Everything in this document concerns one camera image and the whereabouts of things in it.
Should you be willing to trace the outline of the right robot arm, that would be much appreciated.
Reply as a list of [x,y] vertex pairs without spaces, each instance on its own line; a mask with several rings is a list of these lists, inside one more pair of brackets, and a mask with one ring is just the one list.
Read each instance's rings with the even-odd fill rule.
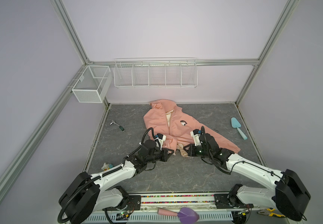
[[258,205],[278,210],[293,221],[305,219],[304,213],[311,195],[296,172],[287,169],[271,169],[241,157],[239,154],[221,148],[213,136],[196,129],[190,133],[194,143],[184,147],[189,157],[200,157],[224,174],[241,174],[262,188],[236,184],[229,191],[225,205],[240,208]]

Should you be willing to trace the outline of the pink zip jacket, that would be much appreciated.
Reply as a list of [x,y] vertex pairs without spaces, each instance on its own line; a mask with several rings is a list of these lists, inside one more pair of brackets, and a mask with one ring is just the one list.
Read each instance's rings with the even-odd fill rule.
[[151,109],[143,117],[146,128],[152,127],[155,134],[164,134],[163,148],[179,150],[183,156],[183,147],[194,143],[190,132],[205,125],[184,113],[171,100],[160,99],[150,102],[150,105]]

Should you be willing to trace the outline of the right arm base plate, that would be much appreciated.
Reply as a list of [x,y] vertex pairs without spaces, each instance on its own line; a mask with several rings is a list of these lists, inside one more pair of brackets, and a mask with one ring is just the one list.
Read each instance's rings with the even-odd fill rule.
[[214,194],[215,205],[217,209],[251,209],[253,204],[245,204],[241,202],[237,196],[229,196],[229,194]]

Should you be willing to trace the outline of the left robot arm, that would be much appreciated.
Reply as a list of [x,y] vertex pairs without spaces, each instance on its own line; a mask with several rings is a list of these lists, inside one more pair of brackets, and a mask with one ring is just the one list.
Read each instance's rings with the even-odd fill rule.
[[[152,134],[150,140],[145,139],[148,133]],[[121,164],[92,175],[85,171],[78,174],[58,201],[61,206],[58,223],[81,224],[95,211],[127,207],[129,194],[117,184],[148,171],[148,164],[166,162],[174,153],[163,148],[166,138],[164,134],[155,134],[152,127],[148,128],[140,145],[124,157]]]

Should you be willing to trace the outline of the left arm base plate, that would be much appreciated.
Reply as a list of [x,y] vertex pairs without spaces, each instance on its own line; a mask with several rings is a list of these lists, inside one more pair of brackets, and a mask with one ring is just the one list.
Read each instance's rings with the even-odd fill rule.
[[122,199],[117,207],[107,207],[108,211],[139,211],[141,209],[141,195],[131,195]]

